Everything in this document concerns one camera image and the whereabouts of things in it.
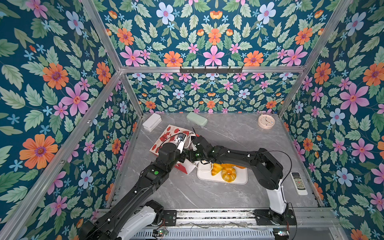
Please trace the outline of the yellow flaky fake pastry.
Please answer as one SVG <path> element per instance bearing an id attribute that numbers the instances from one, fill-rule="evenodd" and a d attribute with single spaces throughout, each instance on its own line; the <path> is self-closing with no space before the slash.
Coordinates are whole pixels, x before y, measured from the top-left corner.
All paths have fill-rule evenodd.
<path id="1" fill-rule="evenodd" d="M 221 164 L 221 167 L 222 167 L 223 169 L 230 169 L 230 168 L 235 167 L 235 165 L 232 165 L 232 164 Z"/>

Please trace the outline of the round striped fake bun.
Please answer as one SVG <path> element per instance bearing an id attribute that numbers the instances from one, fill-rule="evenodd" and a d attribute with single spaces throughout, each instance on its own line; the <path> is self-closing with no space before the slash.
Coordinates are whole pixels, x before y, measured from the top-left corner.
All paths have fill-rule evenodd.
<path id="1" fill-rule="evenodd" d="M 235 181 L 236 178 L 237 178 L 236 169 L 233 168 L 233 167 L 231 167 L 231 168 L 223 168 L 221 170 L 221 177 L 227 183 L 231 183 L 231 182 Z"/>

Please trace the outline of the red white paper bag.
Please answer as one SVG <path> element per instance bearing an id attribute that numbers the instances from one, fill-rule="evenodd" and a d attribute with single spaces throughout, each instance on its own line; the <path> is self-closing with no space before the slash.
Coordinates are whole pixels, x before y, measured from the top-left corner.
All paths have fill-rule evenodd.
<path id="1" fill-rule="evenodd" d="M 193 140 L 199 137 L 194 131 L 187 130 L 181 127 L 168 125 L 161 136 L 156 140 L 150 148 L 150 152 L 156 156 L 159 155 L 160 148 L 166 143 L 172 143 L 181 150 L 180 143 L 183 143 L 183 151 L 195 151 Z M 197 160 L 192 162 L 192 153 L 187 153 L 187 156 L 180 162 L 178 161 L 175 168 L 186 175 L 189 175 L 194 169 L 198 169 L 203 173 L 210 173 L 213 169 L 213 164 Z"/>

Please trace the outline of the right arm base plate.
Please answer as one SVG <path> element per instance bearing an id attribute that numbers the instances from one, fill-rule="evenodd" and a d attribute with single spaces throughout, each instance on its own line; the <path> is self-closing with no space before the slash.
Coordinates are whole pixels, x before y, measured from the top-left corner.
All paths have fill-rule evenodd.
<path id="1" fill-rule="evenodd" d="M 253 214 L 255 215 L 257 225 L 259 226 L 267 226 L 267 225 L 295 226 L 297 225 L 297 220 L 296 220 L 294 211 L 290 208 L 286 208 L 285 212 L 282 214 L 275 213 L 271 209 L 254 210 Z"/>

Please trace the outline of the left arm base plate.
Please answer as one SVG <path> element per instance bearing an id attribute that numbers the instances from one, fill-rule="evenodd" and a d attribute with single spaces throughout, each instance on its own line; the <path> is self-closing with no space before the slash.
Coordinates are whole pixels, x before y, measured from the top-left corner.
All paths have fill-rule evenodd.
<path id="1" fill-rule="evenodd" d="M 164 224 L 166 227 L 174 227 L 177 223 L 177 216 L 178 211 L 177 210 L 164 210 L 163 218 L 164 218 Z"/>

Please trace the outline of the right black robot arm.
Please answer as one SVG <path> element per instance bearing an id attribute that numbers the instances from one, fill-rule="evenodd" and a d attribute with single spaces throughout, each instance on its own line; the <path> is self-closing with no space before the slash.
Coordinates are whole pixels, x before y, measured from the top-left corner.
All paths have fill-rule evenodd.
<path id="1" fill-rule="evenodd" d="M 191 162 L 231 164 L 252 170 L 258 183 L 267 190 L 270 212 L 281 216 L 286 213 L 288 205 L 282 186 L 283 166 L 266 149 L 251 152 L 232 150 L 224 146 L 212 146 L 204 137 L 199 136 L 188 148 L 187 159 Z"/>

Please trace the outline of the yellow fake croissant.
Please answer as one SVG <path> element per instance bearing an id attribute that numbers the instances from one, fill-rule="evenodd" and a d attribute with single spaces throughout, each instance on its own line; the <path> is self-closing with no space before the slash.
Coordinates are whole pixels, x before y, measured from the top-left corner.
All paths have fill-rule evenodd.
<path id="1" fill-rule="evenodd" d="M 211 175 L 216 176 L 222 171 L 223 167 L 220 164 L 213 164 L 211 169 Z"/>

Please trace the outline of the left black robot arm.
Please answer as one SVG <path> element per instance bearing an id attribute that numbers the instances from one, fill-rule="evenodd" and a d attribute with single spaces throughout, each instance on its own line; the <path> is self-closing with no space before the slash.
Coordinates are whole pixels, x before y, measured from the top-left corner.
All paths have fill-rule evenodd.
<path id="1" fill-rule="evenodd" d="M 162 223 L 164 207 L 156 201 L 140 205 L 169 178 L 177 162 L 184 158 L 186 135 L 175 135 L 175 143 L 162 144 L 159 155 L 140 174 L 133 188 L 106 214 L 95 222 L 83 224 L 80 240 L 130 240 L 143 228 Z"/>

